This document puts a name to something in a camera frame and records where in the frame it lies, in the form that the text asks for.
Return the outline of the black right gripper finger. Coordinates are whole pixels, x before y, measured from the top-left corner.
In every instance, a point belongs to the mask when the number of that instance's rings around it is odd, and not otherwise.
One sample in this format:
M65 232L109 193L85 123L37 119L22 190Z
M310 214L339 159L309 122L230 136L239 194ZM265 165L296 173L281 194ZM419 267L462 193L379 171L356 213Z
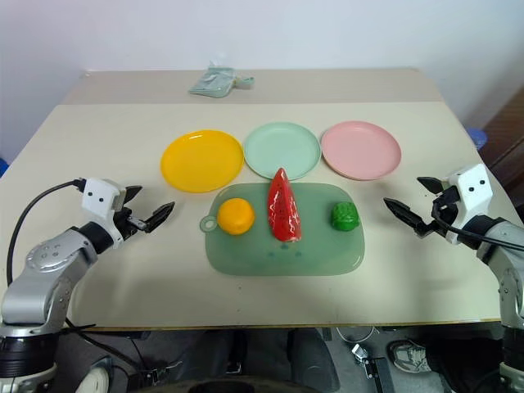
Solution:
M431 232L431 227L404 203L387 197L383 201L390 212L401 222L411 227L416 234L429 234Z
M443 182L433 177L417 177L417 180L432 194L438 195L445 190Z

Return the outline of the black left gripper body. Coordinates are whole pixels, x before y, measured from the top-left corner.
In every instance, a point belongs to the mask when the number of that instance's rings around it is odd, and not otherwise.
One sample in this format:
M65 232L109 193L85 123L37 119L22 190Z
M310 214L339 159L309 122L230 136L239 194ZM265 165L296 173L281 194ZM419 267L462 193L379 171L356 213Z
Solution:
M147 223L132 216L132 210L127 207L114 213L113 223L123 242L134 236L137 232L147 232Z

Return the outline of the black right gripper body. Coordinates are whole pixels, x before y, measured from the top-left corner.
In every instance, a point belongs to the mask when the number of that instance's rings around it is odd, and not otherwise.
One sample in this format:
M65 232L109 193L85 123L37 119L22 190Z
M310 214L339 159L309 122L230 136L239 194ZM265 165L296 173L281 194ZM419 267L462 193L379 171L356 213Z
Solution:
M445 237L458 216L458 201L460 201L458 189L455 186L446 188L432 202L432 221L426 224L421 220L420 223L416 224L414 229L416 235L424 238L431 233L437 233Z

